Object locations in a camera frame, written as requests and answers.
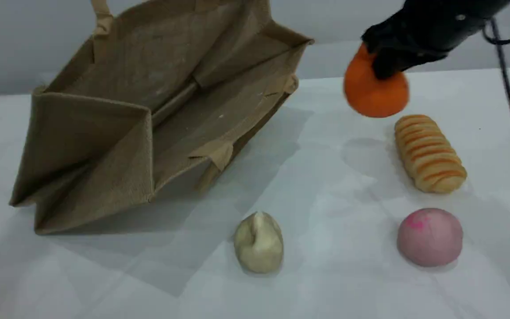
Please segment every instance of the pink bun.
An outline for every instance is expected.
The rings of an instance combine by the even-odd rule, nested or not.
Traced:
[[[464,231],[454,215],[437,208],[424,208],[403,220],[397,247],[418,266],[436,267],[458,258],[463,238]]]

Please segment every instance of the bread roll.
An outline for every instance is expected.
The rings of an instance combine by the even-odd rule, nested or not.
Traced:
[[[395,141],[407,174],[423,192],[451,193],[468,177],[456,151],[426,115],[401,117]]]

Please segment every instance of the white table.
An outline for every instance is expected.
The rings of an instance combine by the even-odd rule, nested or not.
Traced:
[[[302,81],[204,198],[189,177],[164,199],[76,236],[36,236],[7,205],[30,97],[0,97],[0,318],[510,319],[510,111],[497,70],[410,74],[405,113],[439,123],[469,173],[421,194],[395,156],[398,117],[352,111],[341,80]],[[413,210],[461,221],[464,250],[425,270],[395,248]],[[255,210],[278,220],[280,273],[241,270],[229,240]]]

